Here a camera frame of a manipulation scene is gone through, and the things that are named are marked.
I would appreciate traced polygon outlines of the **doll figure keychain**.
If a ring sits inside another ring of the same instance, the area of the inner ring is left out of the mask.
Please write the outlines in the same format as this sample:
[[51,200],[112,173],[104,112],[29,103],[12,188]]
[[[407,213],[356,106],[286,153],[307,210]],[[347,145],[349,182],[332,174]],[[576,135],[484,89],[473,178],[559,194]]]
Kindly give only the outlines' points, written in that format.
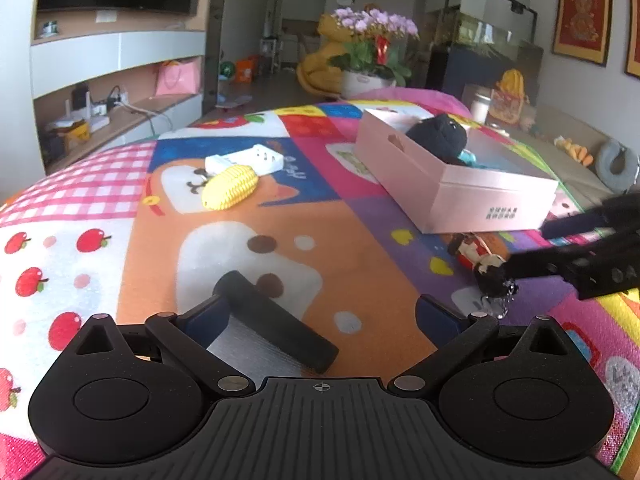
[[506,259],[473,233],[454,234],[447,252],[472,271],[480,290],[480,308],[499,320],[505,318],[510,302],[518,293],[518,284],[504,267]]

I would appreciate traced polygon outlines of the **black cylinder handle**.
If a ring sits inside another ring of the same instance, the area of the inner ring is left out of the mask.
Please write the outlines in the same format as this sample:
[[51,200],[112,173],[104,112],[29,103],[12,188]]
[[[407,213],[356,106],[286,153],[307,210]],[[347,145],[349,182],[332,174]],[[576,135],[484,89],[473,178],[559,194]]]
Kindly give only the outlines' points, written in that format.
[[325,373],[340,349],[260,292],[239,271],[224,274],[214,293],[227,300],[231,314],[262,339],[317,374]]

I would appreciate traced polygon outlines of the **black plush toy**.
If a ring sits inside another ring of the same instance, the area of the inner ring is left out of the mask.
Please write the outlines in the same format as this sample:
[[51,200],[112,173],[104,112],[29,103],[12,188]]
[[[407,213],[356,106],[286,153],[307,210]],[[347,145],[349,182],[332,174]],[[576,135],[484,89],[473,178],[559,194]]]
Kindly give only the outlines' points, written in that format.
[[421,120],[406,132],[406,136],[446,164],[465,165],[460,155],[468,144],[468,134],[447,114]]

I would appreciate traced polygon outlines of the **pink cardboard box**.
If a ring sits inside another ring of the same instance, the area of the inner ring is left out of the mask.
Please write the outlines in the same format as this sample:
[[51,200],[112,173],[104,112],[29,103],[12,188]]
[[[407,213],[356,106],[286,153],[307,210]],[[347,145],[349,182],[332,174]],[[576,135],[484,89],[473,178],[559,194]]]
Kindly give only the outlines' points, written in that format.
[[468,131],[478,165],[449,165],[406,136],[418,122],[409,115],[365,110],[355,155],[419,231],[526,231],[546,220],[558,180],[478,129]]

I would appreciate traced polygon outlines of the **grey neck pillow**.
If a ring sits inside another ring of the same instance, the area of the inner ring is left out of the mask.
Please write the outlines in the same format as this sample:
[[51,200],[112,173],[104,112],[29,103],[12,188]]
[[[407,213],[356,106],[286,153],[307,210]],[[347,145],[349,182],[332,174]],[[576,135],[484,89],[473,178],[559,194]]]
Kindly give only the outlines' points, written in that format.
[[596,174],[612,192],[627,193],[638,180],[639,156],[620,142],[607,140],[596,157]]

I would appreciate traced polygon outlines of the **beige sofa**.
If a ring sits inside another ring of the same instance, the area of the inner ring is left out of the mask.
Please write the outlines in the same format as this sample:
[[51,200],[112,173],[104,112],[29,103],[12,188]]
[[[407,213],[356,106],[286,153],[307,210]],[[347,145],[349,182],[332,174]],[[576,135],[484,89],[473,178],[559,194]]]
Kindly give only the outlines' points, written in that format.
[[[467,84],[463,87],[461,101],[470,108],[475,91],[490,96],[492,90],[497,89]],[[525,99],[517,125],[498,122],[489,115],[485,125],[509,133],[511,139],[534,150],[580,206],[597,205],[602,200],[620,195],[607,188],[596,174],[596,157],[600,147],[613,138],[553,106],[533,104]],[[627,193],[637,192],[638,189],[639,176],[637,183]]]

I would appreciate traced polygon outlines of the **red snack bag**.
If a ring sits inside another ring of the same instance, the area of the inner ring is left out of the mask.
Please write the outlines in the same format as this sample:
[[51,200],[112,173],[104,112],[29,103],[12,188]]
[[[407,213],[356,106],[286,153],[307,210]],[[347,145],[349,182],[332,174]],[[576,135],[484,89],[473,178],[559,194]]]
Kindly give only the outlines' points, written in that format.
[[492,90],[488,115],[498,122],[517,125],[520,121],[526,99],[524,96],[512,96],[500,90]]

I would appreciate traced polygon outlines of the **white cylinder cup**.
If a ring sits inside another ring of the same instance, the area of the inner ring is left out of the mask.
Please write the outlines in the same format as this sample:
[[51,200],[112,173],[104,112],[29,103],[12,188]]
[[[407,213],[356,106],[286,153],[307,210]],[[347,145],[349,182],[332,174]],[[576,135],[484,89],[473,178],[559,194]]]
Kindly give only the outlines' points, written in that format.
[[491,106],[491,97],[481,91],[475,91],[472,97],[470,111],[474,122],[484,124]]

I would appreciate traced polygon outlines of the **yellow corn toy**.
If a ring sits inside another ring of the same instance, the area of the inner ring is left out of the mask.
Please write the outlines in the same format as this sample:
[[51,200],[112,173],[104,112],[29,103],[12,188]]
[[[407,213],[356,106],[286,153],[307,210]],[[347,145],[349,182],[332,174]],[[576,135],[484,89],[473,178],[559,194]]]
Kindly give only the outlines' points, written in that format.
[[250,166],[232,165],[205,183],[200,193],[201,204],[206,210],[230,209],[255,192],[258,180]]

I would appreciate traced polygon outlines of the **colourful cartoon play mat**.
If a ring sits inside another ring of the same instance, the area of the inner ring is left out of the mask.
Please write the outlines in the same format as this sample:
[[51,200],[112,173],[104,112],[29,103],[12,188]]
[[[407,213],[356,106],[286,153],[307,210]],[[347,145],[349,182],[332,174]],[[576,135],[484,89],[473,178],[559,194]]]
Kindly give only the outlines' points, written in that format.
[[[365,110],[425,118],[424,99],[279,108],[122,141],[1,207],[1,474],[42,454],[27,407],[81,325],[182,312],[239,271],[340,349],[335,376],[388,379],[434,344],[416,325],[430,294],[480,310],[472,271],[424,235],[354,153]],[[210,155],[265,145],[284,168],[227,210],[206,210]]]

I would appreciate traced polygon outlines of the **white power adapter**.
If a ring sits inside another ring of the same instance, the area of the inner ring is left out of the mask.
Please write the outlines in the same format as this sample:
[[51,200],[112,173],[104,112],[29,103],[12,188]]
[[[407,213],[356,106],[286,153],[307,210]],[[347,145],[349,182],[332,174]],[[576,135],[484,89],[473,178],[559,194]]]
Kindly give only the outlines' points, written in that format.
[[262,144],[227,155],[210,155],[205,159],[205,171],[210,176],[221,174],[234,165],[249,166],[258,177],[269,176],[284,168],[284,156]]

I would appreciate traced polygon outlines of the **glass fish tank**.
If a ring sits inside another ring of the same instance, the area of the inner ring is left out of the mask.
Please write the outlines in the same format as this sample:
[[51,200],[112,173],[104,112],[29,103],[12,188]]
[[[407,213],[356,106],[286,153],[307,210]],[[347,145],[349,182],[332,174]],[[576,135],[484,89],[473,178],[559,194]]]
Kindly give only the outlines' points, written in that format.
[[444,0],[436,18],[425,88],[460,99],[472,84],[495,89],[517,70],[524,96],[537,101],[544,49],[534,44],[535,10],[518,0]]

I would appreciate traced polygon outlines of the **pink gift bag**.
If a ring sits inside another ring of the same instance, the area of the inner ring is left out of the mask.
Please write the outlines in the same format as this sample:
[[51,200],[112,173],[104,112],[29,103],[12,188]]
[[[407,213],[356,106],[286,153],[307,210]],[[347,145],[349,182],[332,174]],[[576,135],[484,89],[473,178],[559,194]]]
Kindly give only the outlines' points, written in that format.
[[200,58],[160,64],[156,80],[156,96],[195,96],[200,90]]

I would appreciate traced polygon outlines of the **yellow plush bear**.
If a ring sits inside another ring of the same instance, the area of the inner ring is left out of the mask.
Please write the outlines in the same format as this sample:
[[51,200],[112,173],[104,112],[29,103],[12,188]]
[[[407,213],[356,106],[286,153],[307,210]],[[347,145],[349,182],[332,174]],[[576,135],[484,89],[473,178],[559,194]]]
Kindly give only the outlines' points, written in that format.
[[306,54],[297,65],[297,80],[314,96],[337,99],[341,96],[342,71],[330,65],[329,59],[346,53],[345,44],[352,41],[352,35],[337,24],[332,14],[321,15],[317,32],[326,42],[316,52]]

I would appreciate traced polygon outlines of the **red framed wall picture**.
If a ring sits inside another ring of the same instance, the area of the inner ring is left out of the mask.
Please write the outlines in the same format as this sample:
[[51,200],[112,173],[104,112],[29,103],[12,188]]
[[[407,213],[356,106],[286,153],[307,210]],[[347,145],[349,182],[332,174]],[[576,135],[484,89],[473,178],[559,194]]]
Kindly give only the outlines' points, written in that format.
[[552,53],[608,64],[612,12],[612,0],[558,0]]

